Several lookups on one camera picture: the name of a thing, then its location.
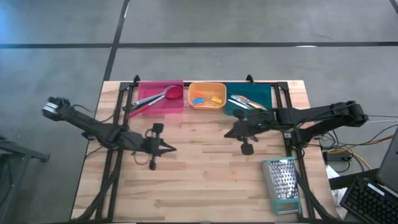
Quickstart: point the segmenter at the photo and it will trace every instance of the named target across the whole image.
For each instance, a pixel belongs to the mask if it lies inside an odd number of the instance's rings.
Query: pink plastic container
[[[162,93],[170,85],[184,86],[183,80],[165,80],[153,82],[140,82],[138,84],[138,100]],[[150,108],[142,112],[143,114],[167,114],[181,113],[184,111],[183,95],[174,100],[164,98]]]

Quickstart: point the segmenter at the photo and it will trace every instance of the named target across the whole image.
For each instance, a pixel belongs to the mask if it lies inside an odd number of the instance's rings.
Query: plastic bin
[[[230,99],[231,95],[242,95],[267,109],[272,108],[271,86],[268,84],[226,83],[227,99]],[[233,115],[234,110],[243,110],[245,114],[248,112],[242,107],[227,101],[224,107],[225,114]]]
[[[170,85],[184,86],[182,80],[166,80],[153,82],[140,82],[138,85],[138,100],[162,93],[166,87]],[[174,100],[164,98],[150,108],[142,112],[142,114],[167,114],[167,113],[181,113],[184,111],[184,97],[183,95]]]
[[[201,105],[195,105],[192,101],[196,98],[195,93],[203,95],[205,100]],[[216,103],[211,100],[215,96],[221,100],[221,103]],[[193,109],[199,110],[220,110],[226,103],[226,87],[222,83],[205,83],[194,82],[189,86],[188,102]]]

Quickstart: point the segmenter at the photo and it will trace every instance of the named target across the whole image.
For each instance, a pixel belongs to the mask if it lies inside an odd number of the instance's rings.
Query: computer monitor
[[[398,128],[377,172],[377,180],[398,193]]]

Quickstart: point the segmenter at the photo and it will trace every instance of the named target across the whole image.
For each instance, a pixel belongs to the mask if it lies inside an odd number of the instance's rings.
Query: red spoon
[[[154,105],[155,103],[159,102],[160,100],[164,99],[165,97],[167,99],[170,100],[174,100],[177,98],[180,98],[182,96],[183,93],[183,88],[180,86],[173,86],[172,88],[169,88],[166,93],[162,96],[160,96],[158,99],[148,103],[147,105],[143,106],[142,108],[139,108],[138,110],[132,112],[129,114],[129,118],[132,118],[133,116],[143,112],[144,110],[148,109],[149,107],[151,107],[152,105]]]

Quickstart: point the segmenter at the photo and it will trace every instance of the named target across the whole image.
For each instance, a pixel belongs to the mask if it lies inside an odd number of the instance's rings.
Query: wooden tabletop
[[[308,108],[304,82],[287,82],[293,107]],[[106,119],[112,114],[119,83],[104,82],[96,119]],[[276,107],[275,94],[272,97],[272,105]],[[268,131],[258,135],[259,142],[253,144],[254,154],[244,156],[240,150],[241,142],[223,137],[234,121],[236,118],[226,116],[222,111],[194,110],[186,99],[183,113],[137,115],[131,119],[130,129],[142,134],[153,123],[164,123],[161,136],[176,147],[177,152],[158,158],[155,171],[149,170],[148,165],[137,165],[133,156],[124,152],[113,221],[295,221],[296,215],[275,216],[259,163],[286,156],[282,134]],[[90,142],[87,153],[98,147],[97,142]],[[85,161],[72,218],[82,214],[100,190],[105,158],[106,150],[101,149]],[[146,159],[146,154],[137,155],[139,162]],[[315,146],[306,148],[304,161],[312,192],[329,213],[337,216],[320,149]],[[108,211],[109,196],[110,191],[104,213]],[[301,198],[306,214],[303,193]]]

